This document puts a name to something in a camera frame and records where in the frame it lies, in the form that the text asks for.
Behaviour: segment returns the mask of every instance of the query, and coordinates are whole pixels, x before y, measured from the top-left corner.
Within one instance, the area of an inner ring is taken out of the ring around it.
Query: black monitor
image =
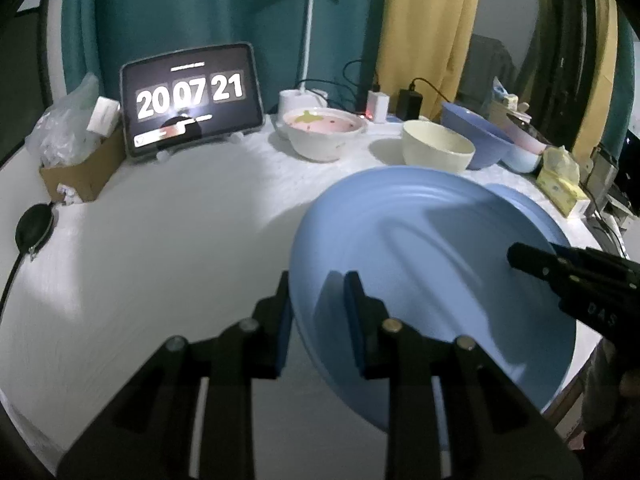
[[[179,50],[120,70],[127,153],[132,158],[264,123],[248,43]]]

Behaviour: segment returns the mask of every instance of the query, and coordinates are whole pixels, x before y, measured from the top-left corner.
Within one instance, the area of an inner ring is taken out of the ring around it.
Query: white tablecloth
[[[268,121],[240,144],[125,164],[96,202],[58,207],[53,236],[20,270],[2,322],[9,402],[68,448],[167,337],[216,336],[273,294],[309,203],[352,173],[402,164],[398,133],[399,125],[372,127],[350,156],[315,164]],[[574,246],[597,247],[523,177],[500,166],[465,176],[523,192]],[[13,257],[2,254],[2,267]],[[340,402],[293,332],[283,377],[254,381],[257,477],[381,478],[385,435]],[[597,340],[578,323],[566,382]]]

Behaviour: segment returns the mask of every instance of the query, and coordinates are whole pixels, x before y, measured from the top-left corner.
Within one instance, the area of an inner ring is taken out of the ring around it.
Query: bolt
[[[456,344],[463,350],[473,350],[476,347],[476,341],[468,335],[461,335],[456,339]]]
[[[187,340],[180,335],[174,335],[166,340],[164,343],[165,348],[169,352],[179,352],[182,350],[187,344]]]
[[[258,323],[253,317],[245,317],[239,323],[240,330],[243,332],[250,334],[251,332],[255,332],[260,328],[260,323]]]
[[[382,329],[390,334],[397,334],[402,330],[402,322],[393,317],[389,317],[382,322]]]

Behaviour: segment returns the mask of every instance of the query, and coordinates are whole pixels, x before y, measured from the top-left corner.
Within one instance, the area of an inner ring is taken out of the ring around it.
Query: purple bowl
[[[513,146],[513,141],[495,124],[462,106],[444,103],[440,124],[469,139],[476,154],[470,170],[482,170],[498,162]]]

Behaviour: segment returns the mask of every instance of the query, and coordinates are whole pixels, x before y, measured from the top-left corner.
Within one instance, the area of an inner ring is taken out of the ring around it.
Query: person's hand
[[[629,370],[622,376],[620,395],[627,399],[640,398],[640,368]]]

